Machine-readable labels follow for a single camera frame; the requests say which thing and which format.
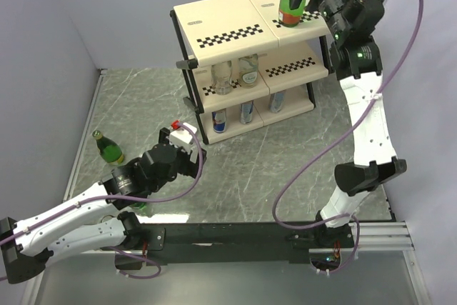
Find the clear Chang soda water bottle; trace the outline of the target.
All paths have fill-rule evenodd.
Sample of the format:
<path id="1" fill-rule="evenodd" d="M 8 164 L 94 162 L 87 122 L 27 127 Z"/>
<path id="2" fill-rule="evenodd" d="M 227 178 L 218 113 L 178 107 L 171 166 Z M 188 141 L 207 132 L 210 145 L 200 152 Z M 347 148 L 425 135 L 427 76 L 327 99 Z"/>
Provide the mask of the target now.
<path id="1" fill-rule="evenodd" d="M 214 91 L 219 95 L 231 92 L 231 61 L 225 61 L 211 66 L 211 83 Z"/>

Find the silver blue energy drink can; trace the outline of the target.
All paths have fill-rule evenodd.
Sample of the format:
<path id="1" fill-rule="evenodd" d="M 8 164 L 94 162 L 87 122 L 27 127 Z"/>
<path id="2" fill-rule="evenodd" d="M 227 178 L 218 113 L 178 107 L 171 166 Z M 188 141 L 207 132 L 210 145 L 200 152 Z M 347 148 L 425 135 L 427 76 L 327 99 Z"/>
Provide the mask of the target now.
<path id="1" fill-rule="evenodd" d="M 271 113 L 278 113 L 282 110 L 286 90 L 278 91 L 270 95 L 268 109 Z"/>

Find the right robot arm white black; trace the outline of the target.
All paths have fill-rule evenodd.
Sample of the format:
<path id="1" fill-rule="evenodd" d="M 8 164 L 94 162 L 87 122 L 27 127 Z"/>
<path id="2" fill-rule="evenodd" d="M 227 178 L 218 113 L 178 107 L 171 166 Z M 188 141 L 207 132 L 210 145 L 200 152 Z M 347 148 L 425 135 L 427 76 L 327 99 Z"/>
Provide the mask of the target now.
<path id="1" fill-rule="evenodd" d="M 303 0 L 288 0 L 290 9 Z M 354 126 L 353 161 L 334 169 L 336 188 L 318 212 L 314 241 L 329 247 L 358 205 L 380 185 L 403 174 L 406 160 L 391 143 L 383 106 L 383 66 L 372 33 L 382 19 L 385 0 L 310 0 L 308 11 L 322 15 L 333 42 L 331 63 L 346 97 Z"/>

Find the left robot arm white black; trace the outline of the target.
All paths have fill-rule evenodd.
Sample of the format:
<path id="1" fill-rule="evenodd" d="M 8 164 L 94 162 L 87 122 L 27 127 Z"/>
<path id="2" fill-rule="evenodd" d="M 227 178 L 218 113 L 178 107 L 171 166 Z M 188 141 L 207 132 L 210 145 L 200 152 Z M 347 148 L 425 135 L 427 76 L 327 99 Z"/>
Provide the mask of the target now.
<path id="1" fill-rule="evenodd" d="M 199 181 L 206 151 L 198 130 L 176 121 L 162 128 L 159 142 L 87 190 L 42 214 L 1 220 L 4 280 L 20 284 L 68 256 L 100 248 L 135 249 L 143 239 L 136 215 L 127 208 L 154 203 L 153 193 L 178 175 Z"/>

